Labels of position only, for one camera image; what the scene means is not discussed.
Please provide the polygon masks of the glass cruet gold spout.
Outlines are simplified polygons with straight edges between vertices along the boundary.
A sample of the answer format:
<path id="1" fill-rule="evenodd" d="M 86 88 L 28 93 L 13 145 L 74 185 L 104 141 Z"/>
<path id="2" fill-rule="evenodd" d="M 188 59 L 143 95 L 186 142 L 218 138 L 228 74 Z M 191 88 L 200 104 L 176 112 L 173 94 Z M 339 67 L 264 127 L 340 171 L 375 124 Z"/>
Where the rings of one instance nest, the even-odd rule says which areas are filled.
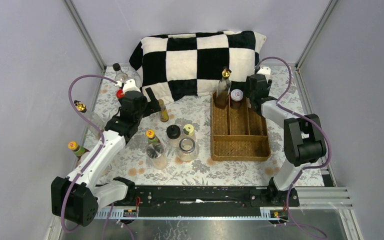
<path id="1" fill-rule="evenodd" d="M 217 85 L 214 104 L 219 109 L 225 109 L 228 104 L 232 84 L 230 81 L 231 70 L 225 67 L 221 72 L 221 76 L 222 78 Z"/>

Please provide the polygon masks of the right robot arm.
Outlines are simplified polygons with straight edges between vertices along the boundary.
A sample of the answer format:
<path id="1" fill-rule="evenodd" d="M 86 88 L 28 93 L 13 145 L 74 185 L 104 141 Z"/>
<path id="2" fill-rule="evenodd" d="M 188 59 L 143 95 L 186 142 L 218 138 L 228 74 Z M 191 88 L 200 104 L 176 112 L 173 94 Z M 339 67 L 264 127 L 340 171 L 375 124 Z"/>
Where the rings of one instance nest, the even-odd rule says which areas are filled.
<path id="1" fill-rule="evenodd" d="M 267 186 L 267 201 L 281 205 L 291 195 L 294 180 L 306 167 L 326 155 L 327 146 L 316 114 L 301 115 L 278 104 L 269 95 L 272 80 L 263 74 L 246 78 L 244 95 L 251 109 L 259 116 L 271 120 L 283 129 L 283 149 L 286 157 L 280 172 L 272 177 Z"/>

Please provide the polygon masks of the woven wicker tray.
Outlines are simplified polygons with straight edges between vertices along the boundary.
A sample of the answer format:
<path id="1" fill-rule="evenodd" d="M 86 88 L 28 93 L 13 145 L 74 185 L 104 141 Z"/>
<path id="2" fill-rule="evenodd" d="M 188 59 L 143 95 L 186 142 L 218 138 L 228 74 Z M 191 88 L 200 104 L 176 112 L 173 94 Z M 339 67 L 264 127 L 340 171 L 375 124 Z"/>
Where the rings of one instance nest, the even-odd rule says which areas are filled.
<path id="1" fill-rule="evenodd" d="M 271 156 L 267 121 L 247 106 L 235 109 L 215 105 L 212 95 L 210 153 L 214 161 L 265 162 Z"/>

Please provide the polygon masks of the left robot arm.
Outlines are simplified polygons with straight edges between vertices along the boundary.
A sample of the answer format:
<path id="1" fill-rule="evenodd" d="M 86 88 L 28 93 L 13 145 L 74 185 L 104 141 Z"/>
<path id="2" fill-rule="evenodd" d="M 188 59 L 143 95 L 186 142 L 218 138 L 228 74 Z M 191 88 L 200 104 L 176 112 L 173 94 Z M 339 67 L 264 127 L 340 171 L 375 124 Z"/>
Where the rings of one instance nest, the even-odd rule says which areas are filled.
<path id="1" fill-rule="evenodd" d="M 62 220 L 86 227 L 103 207 L 112 203 L 128 206 L 136 200 L 133 181 L 115 177 L 109 183 L 98 185 L 98 180 L 137 133 L 142 118 L 161 108 L 150 87 L 145 93 L 126 91 L 120 100 L 119 112 L 106 123 L 103 139 L 75 170 L 65 178 L 57 176 L 51 183 L 51 211 Z"/>

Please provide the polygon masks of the white lid brown sauce jar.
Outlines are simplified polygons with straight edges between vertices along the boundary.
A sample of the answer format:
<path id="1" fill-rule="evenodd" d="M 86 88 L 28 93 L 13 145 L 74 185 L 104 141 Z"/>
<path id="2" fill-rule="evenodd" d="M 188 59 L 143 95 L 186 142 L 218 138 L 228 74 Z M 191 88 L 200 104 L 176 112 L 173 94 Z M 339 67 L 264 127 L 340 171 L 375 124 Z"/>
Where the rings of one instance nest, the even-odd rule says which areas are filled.
<path id="1" fill-rule="evenodd" d="M 230 107 L 232 109 L 239 109 L 242 105 L 244 93 L 240 89 L 233 89 L 230 92 Z"/>

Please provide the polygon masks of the small yellow oil bottle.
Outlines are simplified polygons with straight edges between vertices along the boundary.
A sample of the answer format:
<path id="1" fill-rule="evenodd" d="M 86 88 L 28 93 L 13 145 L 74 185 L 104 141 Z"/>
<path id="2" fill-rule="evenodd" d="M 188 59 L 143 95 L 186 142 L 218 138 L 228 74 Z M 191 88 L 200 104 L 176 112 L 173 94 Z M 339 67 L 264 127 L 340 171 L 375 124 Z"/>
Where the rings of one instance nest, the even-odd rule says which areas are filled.
<path id="1" fill-rule="evenodd" d="M 159 119 L 161 122 L 165 123 L 170 119 L 166 105 L 162 99 L 159 99 L 158 103 L 160 106 Z"/>

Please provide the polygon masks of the yellow cap spice bottle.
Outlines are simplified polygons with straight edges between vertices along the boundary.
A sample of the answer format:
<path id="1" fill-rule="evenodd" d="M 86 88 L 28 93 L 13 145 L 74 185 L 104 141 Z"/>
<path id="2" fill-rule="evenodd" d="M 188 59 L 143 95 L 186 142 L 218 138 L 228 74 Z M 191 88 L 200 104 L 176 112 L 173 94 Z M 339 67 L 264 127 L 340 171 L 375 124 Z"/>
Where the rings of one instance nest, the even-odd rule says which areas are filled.
<path id="1" fill-rule="evenodd" d="M 183 138 L 191 138 L 196 141 L 195 128 L 192 124 L 186 124 L 182 129 Z"/>

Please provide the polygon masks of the black cap salt shaker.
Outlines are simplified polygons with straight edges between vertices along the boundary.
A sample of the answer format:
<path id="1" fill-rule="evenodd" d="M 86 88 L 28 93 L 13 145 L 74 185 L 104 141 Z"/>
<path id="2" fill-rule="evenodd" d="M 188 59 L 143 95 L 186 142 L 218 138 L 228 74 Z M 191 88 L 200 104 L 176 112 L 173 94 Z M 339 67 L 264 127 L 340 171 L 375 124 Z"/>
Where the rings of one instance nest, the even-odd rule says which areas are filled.
<path id="1" fill-rule="evenodd" d="M 169 125 L 166 128 L 166 135 L 168 137 L 168 142 L 169 144 L 173 147 L 176 148 L 179 145 L 179 141 L 181 139 L 181 129 L 178 125 L 172 124 Z"/>

